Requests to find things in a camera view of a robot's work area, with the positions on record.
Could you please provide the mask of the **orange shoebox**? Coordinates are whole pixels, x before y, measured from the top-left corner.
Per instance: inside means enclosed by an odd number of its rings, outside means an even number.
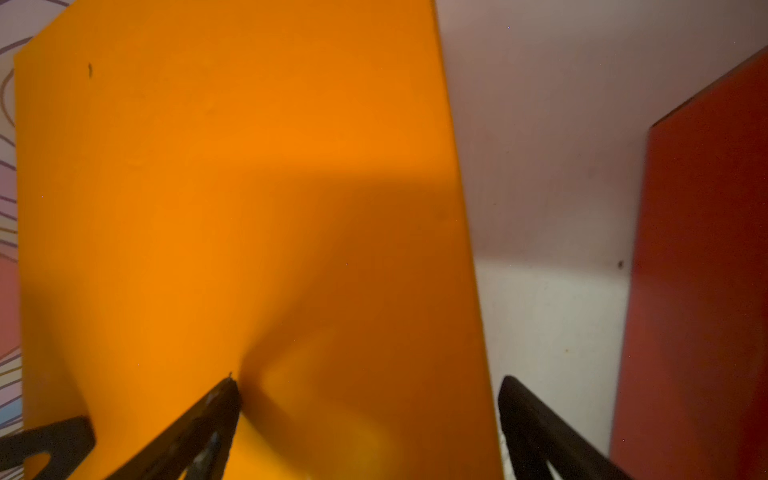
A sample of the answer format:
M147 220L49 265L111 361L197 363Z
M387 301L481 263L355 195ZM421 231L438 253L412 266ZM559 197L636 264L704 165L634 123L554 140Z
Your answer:
M24 415L115 472L225 377L228 479L499 479L431 1L77 1L14 59Z

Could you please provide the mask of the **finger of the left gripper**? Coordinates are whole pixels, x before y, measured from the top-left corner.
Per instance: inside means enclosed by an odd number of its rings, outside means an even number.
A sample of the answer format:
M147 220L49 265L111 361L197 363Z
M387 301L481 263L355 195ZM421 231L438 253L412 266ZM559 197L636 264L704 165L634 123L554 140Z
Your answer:
M77 416L1 438L1 472L21 467L30 457L46 454L47 463L34 479L68 479L96 445L91 421Z

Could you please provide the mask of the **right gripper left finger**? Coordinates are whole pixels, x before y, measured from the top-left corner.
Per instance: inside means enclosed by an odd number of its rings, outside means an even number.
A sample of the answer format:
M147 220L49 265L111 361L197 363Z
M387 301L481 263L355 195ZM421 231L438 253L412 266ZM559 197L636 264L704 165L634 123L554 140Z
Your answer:
M241 406L236 381L223 379L110 477L221 479Z

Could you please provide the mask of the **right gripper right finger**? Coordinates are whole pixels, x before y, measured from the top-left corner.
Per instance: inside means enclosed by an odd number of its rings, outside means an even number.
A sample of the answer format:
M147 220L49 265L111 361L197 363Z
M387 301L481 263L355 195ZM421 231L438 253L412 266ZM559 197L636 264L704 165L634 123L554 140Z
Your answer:
M627 479L523 383L506 376L497 397L500 425L517 479Z

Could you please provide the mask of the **red shoebox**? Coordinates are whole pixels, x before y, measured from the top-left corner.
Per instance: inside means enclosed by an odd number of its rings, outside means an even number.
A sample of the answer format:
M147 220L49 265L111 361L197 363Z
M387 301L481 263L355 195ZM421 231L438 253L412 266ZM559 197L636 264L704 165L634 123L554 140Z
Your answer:
M767 475L767 54L647 137L610 441L635 479Z

